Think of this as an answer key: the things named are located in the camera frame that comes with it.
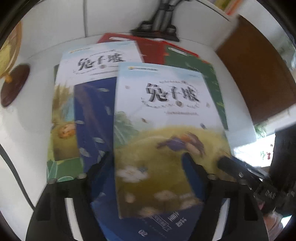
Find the right hand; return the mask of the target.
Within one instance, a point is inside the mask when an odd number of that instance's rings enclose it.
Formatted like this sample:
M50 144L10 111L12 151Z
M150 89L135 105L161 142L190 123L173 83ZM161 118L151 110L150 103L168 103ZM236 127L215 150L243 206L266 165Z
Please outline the right hand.
M284 227L281 223L283 216L276 212L275 208L266 214L263 214L263 220L267 229L268 238L270 241L275 240L283 231Z

